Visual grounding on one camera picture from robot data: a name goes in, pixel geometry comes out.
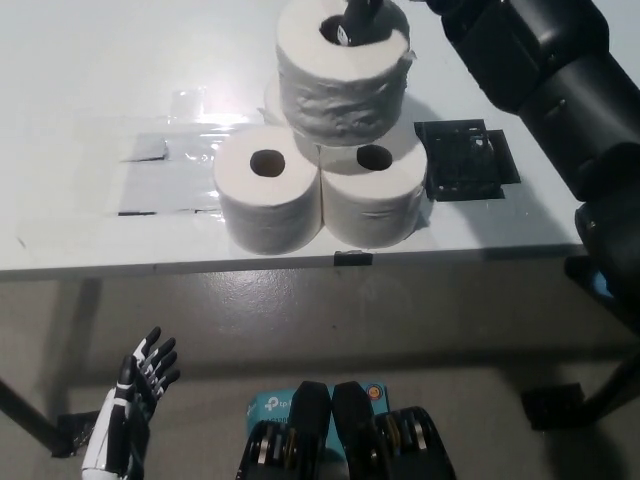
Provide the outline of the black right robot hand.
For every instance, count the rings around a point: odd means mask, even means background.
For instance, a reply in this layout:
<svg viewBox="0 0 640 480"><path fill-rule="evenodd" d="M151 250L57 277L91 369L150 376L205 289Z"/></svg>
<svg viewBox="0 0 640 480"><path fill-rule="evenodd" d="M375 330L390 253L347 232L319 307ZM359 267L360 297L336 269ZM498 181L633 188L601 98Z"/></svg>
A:
<svg viewBox="0 0 640 480"><path fill-rule="evenodd" d="M391 1L351 0L338 16L335 40L355 47L387 39L394 30L404 33L406 18Z"/></svg>

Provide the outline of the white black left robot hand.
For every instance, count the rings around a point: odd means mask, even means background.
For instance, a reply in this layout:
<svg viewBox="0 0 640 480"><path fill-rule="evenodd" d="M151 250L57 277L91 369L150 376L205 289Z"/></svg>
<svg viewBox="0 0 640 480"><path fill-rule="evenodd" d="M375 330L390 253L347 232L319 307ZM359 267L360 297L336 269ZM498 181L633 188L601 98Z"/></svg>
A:
<svg viewBox="0 0 640 480"><path fill-rule="evenodd" d="M169 386L180 377L174 367L176 339L160 343L153 328L123 358L115 386L103 402L81 467L84 479L142 479L150 422Z"/></svg>

